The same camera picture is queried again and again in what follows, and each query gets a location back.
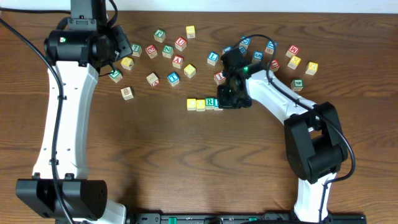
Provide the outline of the yellow C block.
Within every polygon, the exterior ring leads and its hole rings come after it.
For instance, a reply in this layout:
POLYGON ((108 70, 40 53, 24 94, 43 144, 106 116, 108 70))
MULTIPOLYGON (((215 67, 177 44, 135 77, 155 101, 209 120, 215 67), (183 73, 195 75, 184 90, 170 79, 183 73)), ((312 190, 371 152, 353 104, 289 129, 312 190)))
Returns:
POLYGON ((196 111, 197 110, 197 100, 195 98, 187 99, 187 110, 196 111))

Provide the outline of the green R block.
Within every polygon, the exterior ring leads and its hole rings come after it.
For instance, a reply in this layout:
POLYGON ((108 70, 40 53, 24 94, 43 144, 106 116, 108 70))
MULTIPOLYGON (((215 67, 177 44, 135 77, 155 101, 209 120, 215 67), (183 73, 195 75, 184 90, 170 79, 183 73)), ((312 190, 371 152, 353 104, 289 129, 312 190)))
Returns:
POLYGON ((214 108, 215 108, 215 99, 212 97, 205 98, 205 109, 214 110, 214 108))

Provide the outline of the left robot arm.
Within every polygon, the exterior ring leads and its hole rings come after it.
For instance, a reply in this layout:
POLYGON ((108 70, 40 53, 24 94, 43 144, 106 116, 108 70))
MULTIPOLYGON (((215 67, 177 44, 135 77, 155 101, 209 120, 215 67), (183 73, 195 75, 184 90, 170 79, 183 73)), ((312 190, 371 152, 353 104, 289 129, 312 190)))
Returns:
POLYGON ((131 55, 127 36, 108 19, 104 1, 72 1, 71 15, 44 42, 49 104, 40 154, 16 195, 57 223, 132 223, 127 206, 112 201, 103 180, 88 179, 86 137, 100 70, 131 55))

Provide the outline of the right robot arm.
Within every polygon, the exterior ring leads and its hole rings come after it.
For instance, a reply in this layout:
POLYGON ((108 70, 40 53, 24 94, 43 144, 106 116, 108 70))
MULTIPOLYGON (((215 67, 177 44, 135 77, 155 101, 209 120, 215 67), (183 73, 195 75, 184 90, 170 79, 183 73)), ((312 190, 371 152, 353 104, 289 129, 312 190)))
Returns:
POLYGON ((218 87, 220 108, 249 108, 258 101, 284 126, 289 166, 298 177, 294 218, 305 223, 335 223, 327 210, 331 184, 351 149, 341 131, 335 107, 302 98, 266 70, 249 63, 239 49, 221 57, 226 82, 218 87))

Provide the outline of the yellow O block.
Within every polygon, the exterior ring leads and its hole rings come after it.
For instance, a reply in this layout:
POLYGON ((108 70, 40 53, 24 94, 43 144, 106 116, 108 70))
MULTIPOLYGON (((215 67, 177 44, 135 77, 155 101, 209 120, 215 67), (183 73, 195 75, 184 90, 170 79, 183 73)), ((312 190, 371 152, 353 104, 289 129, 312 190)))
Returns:
POLYGON ((196 111, 205 111, 206 104, 204 99, 197 99, 196 100, 196 111))

